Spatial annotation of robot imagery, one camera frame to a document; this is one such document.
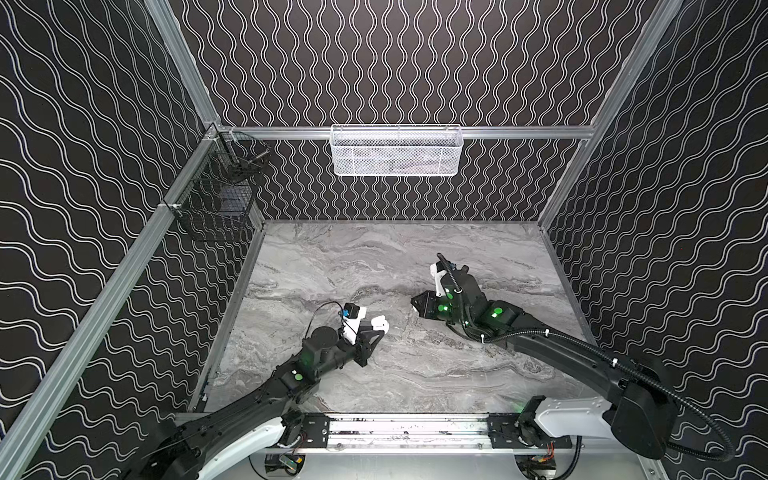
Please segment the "aluminium frame post left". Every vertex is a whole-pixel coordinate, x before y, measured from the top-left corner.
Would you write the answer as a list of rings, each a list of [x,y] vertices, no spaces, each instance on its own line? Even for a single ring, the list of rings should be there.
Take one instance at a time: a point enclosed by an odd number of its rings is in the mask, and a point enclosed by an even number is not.
[[[217,115],[166,1],[1,5],[1,475],[21,479]]]

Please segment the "aluminium frame back bar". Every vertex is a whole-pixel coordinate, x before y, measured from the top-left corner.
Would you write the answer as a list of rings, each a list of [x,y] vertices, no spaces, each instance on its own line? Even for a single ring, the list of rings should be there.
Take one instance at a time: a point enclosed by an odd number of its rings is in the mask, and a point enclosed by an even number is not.
[[[377,138],[384,135],[457,133],[465,140],[507,139],[590,139],[596,129],[591,126],[450,126],[450,125],[334,125],[331,127],[223,127],[233,134],[249,135],[260,140],[330,141],[336,133],[355,138]]]

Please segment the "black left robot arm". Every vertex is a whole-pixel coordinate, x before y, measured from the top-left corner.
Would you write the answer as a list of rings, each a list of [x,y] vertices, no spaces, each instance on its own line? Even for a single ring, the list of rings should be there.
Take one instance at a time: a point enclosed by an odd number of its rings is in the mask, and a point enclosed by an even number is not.
[[[142,448],[122,477],[214,479],[247,456],[281,442],[300,424],[290,416],[317,390],[322,376],[349,362],[366,366],[388,323],[364,321],[352,332],[353,338],[347,339],[343,328],[319,327],[254,391],[181,425],[162,423],[160,436]]]

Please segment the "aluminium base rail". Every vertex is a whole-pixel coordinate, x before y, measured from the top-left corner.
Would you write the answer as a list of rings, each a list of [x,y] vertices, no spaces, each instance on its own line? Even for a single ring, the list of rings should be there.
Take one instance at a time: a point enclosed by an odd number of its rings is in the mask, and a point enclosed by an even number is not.
[[[548,454],[569,450],[568,437],[525,441],[512,414],[306,413],[294,441],[269,425],[255,452]]]

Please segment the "white earbud charging case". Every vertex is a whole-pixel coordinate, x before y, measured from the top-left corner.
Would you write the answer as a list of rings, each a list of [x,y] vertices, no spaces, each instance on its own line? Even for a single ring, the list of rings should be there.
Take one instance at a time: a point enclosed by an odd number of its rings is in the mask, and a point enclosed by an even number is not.
[[[387,334],[390,329],[390,324],[384,315],[372,318],[370,324],[373,330],[381,331],[384,334]]]

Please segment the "aluminium frame post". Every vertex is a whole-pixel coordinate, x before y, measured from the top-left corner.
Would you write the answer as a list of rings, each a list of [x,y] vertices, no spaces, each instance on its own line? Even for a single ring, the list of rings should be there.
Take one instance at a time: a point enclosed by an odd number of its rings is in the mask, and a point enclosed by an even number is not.
[[[636,84],[669,25],[678,14],[682,4],[683,1],[681,0],[658,1],[656,3],[650,18],[644,24],[632,50],[623,62],[616,79],[591,122],[592,133],[587,139],[582,140],[576,148],[539,217],[538,225],[544,232],[547,232],[554,223],[555,217],[565,203],[569,192],[615,120],[621,106]]]
[[[217,115],[166,1],[1,5],[1,475],[21,479]]]

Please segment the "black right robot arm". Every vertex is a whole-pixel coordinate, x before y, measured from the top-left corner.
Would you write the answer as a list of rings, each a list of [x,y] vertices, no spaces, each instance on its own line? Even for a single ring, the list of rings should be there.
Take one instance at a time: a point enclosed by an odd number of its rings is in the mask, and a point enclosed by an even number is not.
[[[413,296],[423,319],[444,323],[467,340],[510,348],[540,360],[595,392],[587,399],[531,399],[520,414],[521,431],[542,436],[613,438],[633,453],[660,460],[675,451],[701,460],[727,462],[736,449],[725,430],[667,382],[660,362],[608,353],[557,330],[502,300],[490,300],[470,274],[439,272],[433,290]],[[719,438],[713,450],[672,441],[677,415],[685,410]]]

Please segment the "aluminium frame post right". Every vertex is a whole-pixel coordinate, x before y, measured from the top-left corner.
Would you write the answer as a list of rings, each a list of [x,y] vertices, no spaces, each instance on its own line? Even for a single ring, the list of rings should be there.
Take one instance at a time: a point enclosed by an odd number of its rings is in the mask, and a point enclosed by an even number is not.
[[[650,18],[644,24],[632,50],[623,62],[616,79],[591,122],[592,133],[587,139],[582,140],[576,148],[539,217],[538,225],[544,232],[547,232],[554,223],[555,217],[565,203],[569,192],[615,120],[621,106],[636,84],[669,25],[678,14],[682,4],[683,1],[681,0],[658,1],[656,3]]]

